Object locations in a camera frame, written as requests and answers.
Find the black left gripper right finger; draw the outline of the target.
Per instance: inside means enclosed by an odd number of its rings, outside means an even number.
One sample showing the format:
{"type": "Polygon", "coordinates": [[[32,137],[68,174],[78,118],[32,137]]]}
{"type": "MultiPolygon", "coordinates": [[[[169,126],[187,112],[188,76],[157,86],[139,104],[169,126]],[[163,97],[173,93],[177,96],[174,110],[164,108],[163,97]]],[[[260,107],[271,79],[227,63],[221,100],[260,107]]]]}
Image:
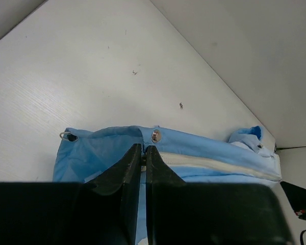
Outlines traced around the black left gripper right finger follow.
{"type": "Polygon", "coordinates": [[[146,226],[149,244],[165,244],[176,223],[176,209],[171,207],[175,194],[186,185],[162,160],[155,146],[146,151],[146,226]]]}

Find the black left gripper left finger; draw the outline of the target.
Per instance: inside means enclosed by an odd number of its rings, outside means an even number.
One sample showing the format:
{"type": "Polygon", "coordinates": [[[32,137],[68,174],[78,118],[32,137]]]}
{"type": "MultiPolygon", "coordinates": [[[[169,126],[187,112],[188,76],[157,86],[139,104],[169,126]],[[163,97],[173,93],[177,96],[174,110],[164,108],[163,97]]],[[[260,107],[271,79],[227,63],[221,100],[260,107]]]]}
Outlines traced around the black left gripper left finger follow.
{"type": "Polygon", "coordinates": [[[141,175],[141,145],[84,186],[87,244],[134,244],[141,175]]]}

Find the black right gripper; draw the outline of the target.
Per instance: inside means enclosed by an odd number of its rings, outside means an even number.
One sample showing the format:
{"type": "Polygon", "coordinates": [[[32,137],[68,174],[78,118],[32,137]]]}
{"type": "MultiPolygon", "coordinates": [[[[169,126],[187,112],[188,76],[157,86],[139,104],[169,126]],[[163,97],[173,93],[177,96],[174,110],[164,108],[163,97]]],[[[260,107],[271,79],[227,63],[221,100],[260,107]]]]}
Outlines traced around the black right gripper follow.
{"type": "Polygon", "coordinates": [[[280,185],[299,219],[306,221],[306,189],[281,181],[280,185]]]}

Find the light blue zip jacket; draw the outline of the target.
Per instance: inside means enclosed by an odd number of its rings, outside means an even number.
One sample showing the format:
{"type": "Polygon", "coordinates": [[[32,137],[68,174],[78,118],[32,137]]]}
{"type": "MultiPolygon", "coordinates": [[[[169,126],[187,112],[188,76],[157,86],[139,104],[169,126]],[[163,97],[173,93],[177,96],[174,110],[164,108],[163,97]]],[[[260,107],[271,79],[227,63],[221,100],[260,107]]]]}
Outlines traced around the light blue zip jacket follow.
{"type": "Polygon", "coordinates": [[[155,146],[162,160],[186,185],[171,204],[173,232],[165,244],[285,244],[291,240],[271,185],[281,174],[278,156],[261,144],[260,127],[235,133],[237,140],[213,140],[167,128],[110,127],[96,132],[67,128],[53,181],[75,187],[67,244],[87,244],[84,186],[141,145],[141,175],[134,244],[149,244],[146,226],[146,151],[155,146]]]}

